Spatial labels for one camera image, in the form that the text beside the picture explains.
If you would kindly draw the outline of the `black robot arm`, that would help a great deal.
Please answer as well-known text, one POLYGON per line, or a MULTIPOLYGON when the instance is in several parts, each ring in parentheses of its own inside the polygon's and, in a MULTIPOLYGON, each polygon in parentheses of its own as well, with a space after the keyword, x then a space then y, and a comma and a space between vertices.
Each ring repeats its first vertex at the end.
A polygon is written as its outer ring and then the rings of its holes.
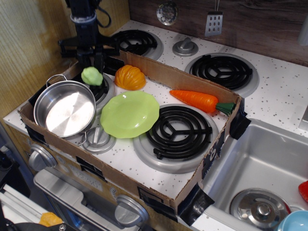
POLYGON ((82 67, 93 66, 100 73, 114 75, 124 65, 115 58, 120 54, 119 41, 99 32, 103 25, 97 19, 96 10, 106 13, 99 0, 67 0, 71 21, 77 35, 58 42, 63 58, 75 57, 82 67))

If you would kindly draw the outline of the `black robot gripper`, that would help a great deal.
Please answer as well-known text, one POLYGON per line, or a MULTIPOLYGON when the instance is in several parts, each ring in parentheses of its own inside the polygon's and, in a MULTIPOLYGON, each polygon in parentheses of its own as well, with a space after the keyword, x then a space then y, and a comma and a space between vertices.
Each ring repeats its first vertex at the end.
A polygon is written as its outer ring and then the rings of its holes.
POLYGON ((94 67, 103 74, 105 55, 119 55, 119 42, 111 37, 103 36, 99 32, 96 20, 86 23, 76 23, 77 35, 58 41, 61 48, 61 56, 77 57, 79 64, 83 67, 91 66, 91 54, 94 54, 94 67))

